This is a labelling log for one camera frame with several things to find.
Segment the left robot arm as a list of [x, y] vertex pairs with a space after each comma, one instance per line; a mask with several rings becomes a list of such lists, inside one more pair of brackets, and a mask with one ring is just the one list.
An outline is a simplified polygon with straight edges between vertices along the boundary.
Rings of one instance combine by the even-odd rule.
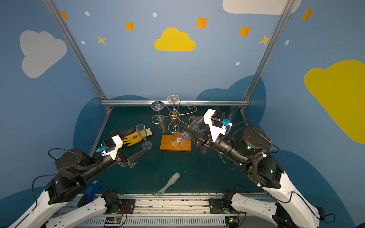
[[114, 165], [133, 168], [146, 150], [131, 157], [122, 151], [124, 144], [131, 146], [142, 138], [136, 130], [113, 132], [96, 150], [96, 157], [87, 155], [80, 149], [65, 150], [64, 154], [55, 160], [57, 174], [46, 185], [45, 190], [35, 202], [10, 227], [12, 228], [46, 228], [52, 223], [56, 227], [74, 227], [88, 218], [105, 213], [110, 209], [117, 210], [120, 201], [115, 192], [103, 194], [102, 197], [66, 215], [69, 224], [64, 224], [65, 217], [52, 218], [62, 207], [66, 206], [79, 193], [86, 189], [86, 182], [93, 180], [102, 172]]

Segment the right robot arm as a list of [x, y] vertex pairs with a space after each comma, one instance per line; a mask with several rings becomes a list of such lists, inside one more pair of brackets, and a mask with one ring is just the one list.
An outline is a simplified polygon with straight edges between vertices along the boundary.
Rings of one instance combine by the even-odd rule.
[[271, 140], [263, 131], [250, 125], [237, 132], [242, 134], [234, 140], [223, 134], [213, 139], [208, 125], [203, 131], [192, 126], [183, 130], [203, 152], [212, 148], [219, 155], [244, 166], [244, 175], [275, 199], [275, 202], [264, 202], [227, 191], [221, 200], [222, 209], [228, 213], [254, 215], [278, 228], [318, 228], [325, 218], [325, 210], [311, 205], [297, 190], [283, 166], [270, 153]]

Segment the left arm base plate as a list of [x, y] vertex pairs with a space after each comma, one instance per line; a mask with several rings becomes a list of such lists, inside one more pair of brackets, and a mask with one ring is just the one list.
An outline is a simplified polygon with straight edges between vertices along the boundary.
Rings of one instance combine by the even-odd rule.
[[117, 214], [133, 214], [135, 208], [136, 200], [135, 199], [121, 199], [120, 204], [117, 210]]

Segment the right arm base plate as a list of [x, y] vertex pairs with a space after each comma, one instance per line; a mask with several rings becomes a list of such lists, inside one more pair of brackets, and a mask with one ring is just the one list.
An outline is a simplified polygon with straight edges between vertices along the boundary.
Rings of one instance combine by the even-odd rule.
[[238, 214], [243, 213], [246, 214], [247, 212], [244, 211], [237, 211], [232, 206], [232, 201], [227, 199], [208, 199], [210, 213], [211, 214]]

